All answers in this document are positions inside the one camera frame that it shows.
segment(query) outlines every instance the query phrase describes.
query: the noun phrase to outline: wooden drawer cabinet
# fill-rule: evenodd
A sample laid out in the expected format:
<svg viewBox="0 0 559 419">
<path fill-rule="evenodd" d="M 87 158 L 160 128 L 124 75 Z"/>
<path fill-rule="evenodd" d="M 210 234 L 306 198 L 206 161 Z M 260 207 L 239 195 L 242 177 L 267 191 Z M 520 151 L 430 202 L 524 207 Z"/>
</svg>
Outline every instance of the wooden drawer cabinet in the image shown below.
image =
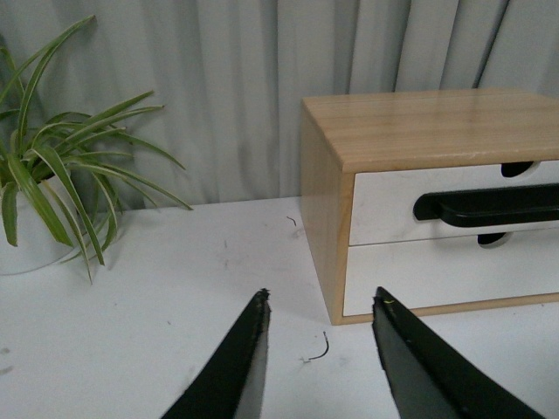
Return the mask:
<svg viewBox="0 0 559 419">
<path fill-rule="evenodd" d="M 371 320 L 379 285 L 418 314 L 558 300 L 553 210 L 468 226 L 415 212 L 424 194 L 555 183 L 557 100 L 496 89 L 303 100 L 301 212 L 333 324 Z"/>
</svg>

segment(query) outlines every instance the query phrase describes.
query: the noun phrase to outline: white curtain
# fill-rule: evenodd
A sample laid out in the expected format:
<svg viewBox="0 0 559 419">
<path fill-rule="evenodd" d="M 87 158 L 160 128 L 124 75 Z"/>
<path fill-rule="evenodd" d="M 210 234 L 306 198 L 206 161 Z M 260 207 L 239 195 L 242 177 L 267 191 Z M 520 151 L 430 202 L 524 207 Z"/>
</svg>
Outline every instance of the white curtain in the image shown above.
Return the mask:
<svg viewBox="0 0 559 419">
<path fill-rule="evenodd" d="M 90 14 L 52 63 L 45 112 L 155 90 L 165 110 L 129 126 L 187 170 L 144 152 L 133 164 L 190 203 L 297 196 L 305 96 L 509 86 L 559 97 L 556 0 L 0 0 L 0 34 L 22 62 Z"/>
</svg>

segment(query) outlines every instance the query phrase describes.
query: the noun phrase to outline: black drawer handle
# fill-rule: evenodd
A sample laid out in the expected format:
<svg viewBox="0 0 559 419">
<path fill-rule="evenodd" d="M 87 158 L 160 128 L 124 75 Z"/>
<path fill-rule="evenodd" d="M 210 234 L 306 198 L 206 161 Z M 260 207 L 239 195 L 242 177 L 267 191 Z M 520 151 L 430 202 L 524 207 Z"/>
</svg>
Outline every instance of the black drawer handle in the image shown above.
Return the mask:
<svg viewBox="0 0 559 419">
<path fill-rule="evenodd" d="M 425 194 L 413 215 L 417 220 L 440 218 L 455 227 L 559 220 L 559 183 Z"/>
</svg>

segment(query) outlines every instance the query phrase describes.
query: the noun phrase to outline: white flower pot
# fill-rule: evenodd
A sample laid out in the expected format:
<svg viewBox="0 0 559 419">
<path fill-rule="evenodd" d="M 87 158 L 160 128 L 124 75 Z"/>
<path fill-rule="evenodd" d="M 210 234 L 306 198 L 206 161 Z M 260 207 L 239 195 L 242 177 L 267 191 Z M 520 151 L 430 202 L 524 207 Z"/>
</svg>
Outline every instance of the white flower pot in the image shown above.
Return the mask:
<svg viewBox="0 0 559 419">
<path fill-rule="evenodd" d="M 48 181 L 49 186 L 55 190 L 72 208 L 72 201 L 64 191 L 62 182 L 58 177 Z M 66 219 L 59 210 L 58 205 L 49 197 L 52 207 L 67 228 Z M 17 247 L 8 244 L 2 221 L 0 219 L 0 275 L 9 275 L 33 271 L 53 262 L 56 262 L 72 251 L 72 247 L 56 242 L 51 232 L 46 228 L 43 220 L 30 206 L 23 194 L 17 195 Z"/>
</svg>

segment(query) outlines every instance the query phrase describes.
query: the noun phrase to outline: small black wire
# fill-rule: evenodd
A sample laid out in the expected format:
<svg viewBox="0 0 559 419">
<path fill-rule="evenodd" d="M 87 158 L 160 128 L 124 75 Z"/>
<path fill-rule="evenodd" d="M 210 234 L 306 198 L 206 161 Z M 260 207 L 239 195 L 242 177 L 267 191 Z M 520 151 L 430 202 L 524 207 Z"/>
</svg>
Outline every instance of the small black wire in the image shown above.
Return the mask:
<svg viewBox="0 0 559 419">
<path fill-rule="evenodd" d="M 328 336 L 326 335 L 326 332 L 322 332 L 322 333 L 324 333 L 324 340 L 326 341 L 326 350 L 324 351 L 324 354 L 315 356 L 314 358 L 309 358 L 308 361 L 318 360 L 319 358 L 322 358 L 324 355 L 326 355 L 330 350 L 330 344 L 328 343 Z"/>
</svg>

